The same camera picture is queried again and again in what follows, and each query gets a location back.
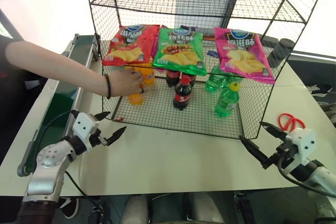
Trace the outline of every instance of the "red scissors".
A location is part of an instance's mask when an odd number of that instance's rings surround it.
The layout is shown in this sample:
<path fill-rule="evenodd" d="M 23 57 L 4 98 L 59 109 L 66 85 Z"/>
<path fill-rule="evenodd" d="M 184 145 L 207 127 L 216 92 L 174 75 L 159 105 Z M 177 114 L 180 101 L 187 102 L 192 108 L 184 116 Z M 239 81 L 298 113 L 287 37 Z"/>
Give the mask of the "red scissors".
<path fill-rule="evenodd" d="M 288 121 L 287 121 L 287 123 L 284 126 L 281 123 L 281 118 L 283 116 L 287 116 L 289 118 Z M 302 126 L 303 129 L 306 128 L 305 123 L 303 123 L 300 119 L 296 118 L 295 116 L 293 116 L 293 115 L 291 115 L 289 113 L 282 113 L 278 117 L 279 126 L 280 126 L 280 128 L 283 131 L 287 131 L 290 125 L 292 125 L 292 128 L 291 128 L 290 132 L 292 132 L 293 130 L 295 130 L 295 128 L 296 128 L 296 122 L 298 122 L 299 124 L 301 124 L 301 126 Z"/>

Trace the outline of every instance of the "hand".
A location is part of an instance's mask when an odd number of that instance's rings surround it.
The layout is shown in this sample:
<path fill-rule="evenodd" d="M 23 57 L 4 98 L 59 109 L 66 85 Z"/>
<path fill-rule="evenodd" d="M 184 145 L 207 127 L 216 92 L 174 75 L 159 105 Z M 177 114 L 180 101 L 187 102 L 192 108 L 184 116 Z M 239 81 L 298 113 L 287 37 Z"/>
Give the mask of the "hand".
<path fill-rule="evenodd" d="M 135 72 L 134 68 L 114 71 L 109 74 L 109 78 L 112 97 L 122 97 L 142 92 L 140 84 L 142 84 L 143 78 L 140 72 Z"/>

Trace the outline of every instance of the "green soda bottle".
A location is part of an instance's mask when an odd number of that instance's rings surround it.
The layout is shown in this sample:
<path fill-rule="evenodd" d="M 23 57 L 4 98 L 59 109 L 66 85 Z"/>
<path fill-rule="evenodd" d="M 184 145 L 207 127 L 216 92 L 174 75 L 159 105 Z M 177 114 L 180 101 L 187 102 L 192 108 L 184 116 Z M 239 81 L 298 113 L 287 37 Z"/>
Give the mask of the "green soda bottle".
<path fill-rule="evenodd" d="M 232 109 L 239 101 L 238 90 L 240 84 L 238 82 L 231 82 L 229 87 L 224 87 L 215 107 L 215 113 L 221 118 L 230 116 Z"/>
<path fill-rule="evenodd" d="M 223 82 L 223 86 L 229 87 L 231 82 L 238 82 L 241 83 L 243 77 L 241 77 L 239 74 L 237 73 L 227 73 L 225 72 L 228 76 L 225 80 L 225 82 Z"/>
<path fill-rule="evenodd" d="M 211 74 L 209 74 L 209 79 L 205 83 L 205 90 L 214 93 L 217 89 L 221 88 L 227 78 L 227 76 L 223 74 L 225 74 L 225 72 L 221 70 L 219 64 L 214 66 L 211 70 Z"/>

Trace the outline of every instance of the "floor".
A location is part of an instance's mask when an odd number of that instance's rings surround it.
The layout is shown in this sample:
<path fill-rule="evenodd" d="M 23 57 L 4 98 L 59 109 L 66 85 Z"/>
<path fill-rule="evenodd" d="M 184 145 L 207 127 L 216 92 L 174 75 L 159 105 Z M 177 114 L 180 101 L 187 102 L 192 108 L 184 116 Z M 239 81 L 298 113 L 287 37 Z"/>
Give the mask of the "floor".
<path fill-rule="evenodd" d="M 237 211 L 233 201 L 234 192 L 209 192 L 227 224 L 244 224 L 241 214 Z M 313 223 L 317 216 L 314 203 L 307 192 L 301 188 L 270 189 L 245 191 L 244 195 L 250 200 L 256 224 L 308 224 Z M 162 221 L 181 220 L 182 194 L 148 195 L 153 198 L 152 223 Z M 125 203 L 129 195 L 101 196 L 100 201 L 107 205 L 113 224 L 119 223 Z M 88 223 L 88 216 L 92 212 L 92 204 L 80 200 L 77 216 L 71 220 L 64 218 L 57 210 L 53 223 L 83 224 Z"/>

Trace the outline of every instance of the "brand logo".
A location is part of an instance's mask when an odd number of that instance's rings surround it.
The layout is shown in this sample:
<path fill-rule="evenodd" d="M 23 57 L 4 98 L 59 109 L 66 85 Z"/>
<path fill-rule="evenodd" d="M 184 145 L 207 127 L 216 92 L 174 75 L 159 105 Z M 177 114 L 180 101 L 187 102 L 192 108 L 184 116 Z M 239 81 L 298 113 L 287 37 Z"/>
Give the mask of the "brand logo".
<path fill-rule="evenodd" d="M 135 25 L 135 26 L 128 26 L 127 30 L 132 31 L 132 32 L 136 32 L 136 31 L 139 31 L 141 28 L 142 28 L 142 25 Z"/>
<path fill-rule="evenodd" d="M 248 35 L 249 32 L 247 31 L 242 31 L 242 30 L 231 30 L 231 35 L 235 38 L 235 39 L 245 39 Z"/>
<path fill-rule="evenodd" d="M 185 29 L 174 29 L 173 30 L 173 34 L 186 36 L 186 35 L 190 34 L 190 31 L 189 30 L 185 30 Z"/>

